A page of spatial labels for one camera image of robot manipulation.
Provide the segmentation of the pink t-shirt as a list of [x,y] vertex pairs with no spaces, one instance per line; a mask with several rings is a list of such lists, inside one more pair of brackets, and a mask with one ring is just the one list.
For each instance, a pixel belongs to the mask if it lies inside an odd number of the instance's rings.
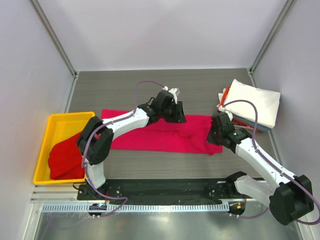
[[134,129],[112,141],[113,150],[155,151],[215,155],[223,152],[221,145],[207,142],[211,128],[208,115],[186,115],[185,123],[168,123],[164,119]]

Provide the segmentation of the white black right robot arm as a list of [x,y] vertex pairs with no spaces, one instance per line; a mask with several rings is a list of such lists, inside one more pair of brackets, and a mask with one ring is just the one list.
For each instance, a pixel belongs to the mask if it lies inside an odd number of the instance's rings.
[[286,226],[315,208],[312,184],[305,176],[297,176],[266,153],[243,128],[235,128],[225,112],[211,117],[207,136],[210,144],[224,146],[246,160],[264,179],[260,182],[244,172],[227,178],[226,194],[231,198],[246,195],[268,207],[273,217]]

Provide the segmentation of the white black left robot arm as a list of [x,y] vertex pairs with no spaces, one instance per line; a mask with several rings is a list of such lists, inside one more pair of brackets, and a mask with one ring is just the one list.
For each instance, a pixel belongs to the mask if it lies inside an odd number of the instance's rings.
[[90,196],[100,200],[106,195],[104,160],[110,153],[113,140],[135,129],[155,124],[160,119],[179,124],[187,121],[183,103],[178,100],[179,93],[178,88],[162,89],[151,103],[141,104],[128,113],[113,118],[94,116],[89,119],[76,144],[82,155],[81,166],[90,184]]

